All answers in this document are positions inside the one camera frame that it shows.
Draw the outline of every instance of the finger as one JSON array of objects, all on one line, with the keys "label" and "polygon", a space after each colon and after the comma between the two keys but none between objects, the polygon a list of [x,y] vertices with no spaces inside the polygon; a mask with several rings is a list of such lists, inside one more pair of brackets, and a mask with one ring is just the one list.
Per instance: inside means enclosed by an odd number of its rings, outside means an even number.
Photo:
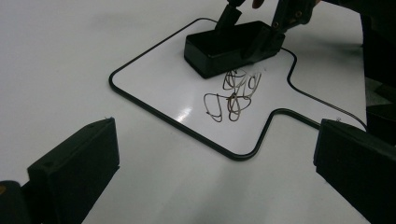
[{"label": "finger", "polygon": [[253,0],[253,8],[259,8],[262,3],[264,2],[264,0]]}]

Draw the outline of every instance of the black border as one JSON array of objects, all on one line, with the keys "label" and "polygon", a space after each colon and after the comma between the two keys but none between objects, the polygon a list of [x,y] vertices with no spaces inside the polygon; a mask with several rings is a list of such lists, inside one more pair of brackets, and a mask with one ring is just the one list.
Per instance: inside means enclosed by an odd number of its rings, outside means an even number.
[{"label": "black border", "polygon": [[[150,106],[150,105],[144,103],[143,101],[137,99],[136,97],[132,96],[132,95],[129,94],[128,92],[123,91],[122,89],[118,88],[118,87],[113,83],[113,77],[114,77],[120,70],[122,70],[123,68],[125,68],[125,67],[128,66],[129,64],[131,64],[131,63],[133,63],[134,61],[138,60],[140,57],[142,57],[142,56],[145,55],[146,53],[148,53],[148,52],[150,52],[151,50],[153,50],[153,49],[157,48],[158,46],[160,46],[160,45],[161,45],[163,42],[165,42],[166,40],[172,38],[174,35],[177,35],[178,33],[180,33],[181,31],[183,31],[183,30],[186,29],[187,27],[191,26],[192,24],[194,24],[194,23],[196,23],[197,21],[200,21],[200,20],[213,21],[213,20],[210,20],[210,19],[207,19],[207,18],[199,18],[199,19],[197,19],[197,20],[195,20],[195,21],[189,23],[189,24],[186,25],[185,27],[181,28],[180,30],[178,30],[178,31],[175,32],[174,34],[172,34],[172,35],[166,37],[163,41],[161,41],[160,43],[156,44],[156,45],[153,46],[152,48],[146,50],[146,51],[143,52],[142,54],[138,55],[137,57],[135,57],[134,59],[132,59],[131,61],[129,61],[129,62],[126,63],[125,65],[121,66],[120,68],[118,68],[117,70],[115,70],[115,71],[110,75],[110,77],[109,77],[109,79],[108,79],[108,82],[109,82],[109,84],[110,84],[111,89],[112,89],[113,91],[115,91],[116,93],[118,93],[119,95],[121,95],[121,96],[125,97],[126,99],[132,101],[132,102],[135,103],[136,105],[139,105],[139,106],[141,106],[142,108],[146,109],[148,112],[150,112],[150,113],[153,114],[154,116],[156,116],[156,117],[158,117],[158,118],[164,120],[165,122],[171,124],[172,126],[176,127],[177,129],[181,130],[183,133],[186,133],[186,134],[188,134],[189,136],[191,136],[191,137],[197,139],[198,141],[204,143],[205,145],[207,145],[207,146],[209,146],[209,147],[212,147],[212,148],[215,149],[217,152],[221,153],[222,155],[224,155],[224,156],[226,156],[226,157],[228,157],[229,159],[234,160],[234,161],[247,161],[247,160],[253,158],[254,155],[257,154],[257,152],[259,151],[260,146],[261,146],[261,144],[262,144],[262,141],[263,141],[263,139],[264,139],[264,136],[265,136],[265,134],[267,133],[268,128],[269,128],[269,126],[270,126],[270,124],[271,124],[271,121],[272,121],[272,119],[273,119],[273,117],[274,117],[275,115],[286,115],[286,116],[290,116],[290,117],[292,117],[292,118],[295,118],[295,119],[301,121],[302,123],[305,123],[305,124],[307,124],[307,125],[309,125],[309,126],[315,128],[315,129],[319,129],[319,127],[320,127],[319,123],[313,121],[312,119],[309,119],[309,118],[307,118],[307,117],[305,117],[305,116],[303,116],[303,115],[301,115],[301,114],[299,114],[299,113],[296,113],[296,112],[294,112],[294,111],[292,111],[292,110],[290,110],[290,109],[287,109],[287,108],[279,108],[279,109],[276,109],[276,110],[274,110],[273,112],[271,112],[271,114],[269,115],[268,120],[265,122],[265,125],[264,125],[264,127],[263,127],[263,129],[262,129],[262,133],[260,134],[259,140],[257,141],[257,144],[256,144],[256,146],[253,148],[253,150],[251,150],[251,151],[250,151],[249,153],[247,153],[247,154],[236,154],[236,153],[231,152],[231,151],[228,150],[227,148],[222,147],[222,146],[220,146],[219,144],[217,144],[217,143],[215,143],[215,142],[213,142],[213,141],[207,139],[206,137],[202,136],[201,134],[197,133],[196,131],[194,131],[194,130],[192,130],[192,129],[186,127],[186,126],[184,126],[183,124],[180,124],[179,122],[175,121],[174,119],[169,118],[169,117],[166,116],[163,112],[161,112],[161,111],[155,109],[154,107],[152,107],[152,106]],[[314,99],[314,100],[316,100],[316,101],[319,101],[320,103],[323,103],[323,104],[325,104],[325,105],[327,105],[327,106],[329,106],[329,107],[331,107],[331,108],[333,108],[333,109],[336,109],[336,110],[338,110],[338,111],[340,111],[340,112],[342,112],[342,113],[345,113],[345,114],[349,115],[349,116],[352,117],[353,119],[356,119],[356,120],[357,120],[360,124],[362,124],[363,127],[367,130],[367,127],[366,127],[366,125],[364,124],[364,122],[361,121],[361,120],[360,120],[359,118],[357,118],[356,116],[354,116],[353,114],[351,114],[351,113],[349,113],[349,112],[347,112],[347,111],[345,111],[345,110],[343,110],[343,109],[341,109],[341,108],[338,108],[338,107],[336,107],[335,105],[331,105],[331,104],[329,104],[329,103],[327,103],[327,102],[324,102],[324,101],[320,100],[319,98],[316,98],[316,97],[314,97],[314,96],[312,96],[312,95],[309,95],[308,93],[303,92],[303,91],[300,91],[300,90],[298,90],[296,87],[294,87],[294,86],[291,84],[290,77],[291,77],[292,71],[294,70],[295,64],[297,63],[297,56],[296,56],[294,53],[292,53],[291,51],[289,51],[288,49],[283,49],[283,50],[285,50],[285,51],[287,51],[288,53],[290,53],[290,54],[293,56],[293,58],[294,58],[293,65],[291,66],[291,69],[290,69],[289,74],[288,74],[288,83],[289,83],[289,85],[290,85],[294,90],[296,90],[297,92],[299,92],[299,93],[302,94],[302,95],[305,95],[305,96],[307,96],[307,97],[309,97],[309,98],[312,98],[312,99]]]}]

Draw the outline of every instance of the white surface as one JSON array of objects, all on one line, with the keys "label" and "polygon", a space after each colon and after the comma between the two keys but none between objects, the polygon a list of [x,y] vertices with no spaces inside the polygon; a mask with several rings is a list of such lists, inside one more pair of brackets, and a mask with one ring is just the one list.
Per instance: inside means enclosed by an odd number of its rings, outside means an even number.
[{"label": "white surface", "polygon": [[[320,123],[322,119],[340,120],[364,130],[357,120],[323,103],[301,95],[292,89],[287,78],[294,63],[293,56],[281,50],[274,58],[242,67],[247,74],[262,73],[259,86],[249,107],[241,111],[238,121],[228,120],[227,103],[221,99],[223,121],[215,122],[206,114],[204,95],[230,96],[222,89],[224,74],[201,78],[184,60],[187,35],[213,30],[213,21],[200,20],[166,40],[136,61],[122,68],[113,83],[131,96],[164,113],[169,119],[184,125],[218,145],[239,155],[248,154],[259,141],[270,114],[287,108]],[[361,68],[352,71],[361,74]],[[216,104],[211,111],[219,113]]]},{"label": "white surface", "polygon": [[[268,22],[276,1],[242,7],[243,21]],[[120,169],[87,223],[364,223],[315,172],[318,132],[276,116],[264,150],[234,162],[113,92],[116,68],[224,1],[27,1],[0,3],[0,179],[24,184],[26,168],[84,125],[114,117]],[[299,58],[298,88],[364,117],[359,15],[320,4],[285,47]],[[333,45],[338,70],[322,49]],[[349,55],[350,61],[338,61]]]}]

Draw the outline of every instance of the whiteboard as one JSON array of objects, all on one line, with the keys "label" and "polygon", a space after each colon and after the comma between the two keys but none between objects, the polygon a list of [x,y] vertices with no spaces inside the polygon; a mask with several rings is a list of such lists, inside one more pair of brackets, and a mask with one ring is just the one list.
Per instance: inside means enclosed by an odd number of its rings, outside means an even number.
[{"label": "whiteboard", "polygon": [[[233,121],[235,113],[230,119],[227,106],[230,101],[217,97],[233,93],[223,89],[226,75],[203,79],[183,57],[186,36],[213,30],[215,25],[207,19],[190,23],[113,72],[110,86],[148,112],[237,161],[255,155],[276,114],[292,116],[315,128],[322,119],[333,119],[364,130],[364,123],[355,116],[292,86],[290,77],[297,59],[286,49],[275,57],[238,69],[238,74],[261,77],[250,105],[240,111],[237,121]],[[241,98],[239,104],[244,107],[248,103]],[[221,122],[207,114],[208,107],[211,114],[222,115]]]}]

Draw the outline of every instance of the black block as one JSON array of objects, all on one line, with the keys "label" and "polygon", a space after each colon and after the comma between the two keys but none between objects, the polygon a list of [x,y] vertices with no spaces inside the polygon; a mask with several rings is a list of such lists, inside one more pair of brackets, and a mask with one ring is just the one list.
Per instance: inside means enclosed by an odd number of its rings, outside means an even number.
[{"label": "black block", "polygon": [[[264,22],[253,21],[188,35],[184,58],[201,77],[214,77],[275,56],[280,51],[285,36],[273,36],[272,31]],[[252,49],[257,50],[257,54],[248,54]]]},{"label": "black block", "polygon": [[15,181],[0,181],[0,223],[32,223],[21,194],[21,186]]},{"label": "black block", "polygon": [[119,164],[114,119],[73,134],[28,168],[23,193],[35,223],[81,223]]},{"label": "black block", "polygon": [[396,223],[396,148],[355,127],[324,119],[314,164],[371,223]]}]

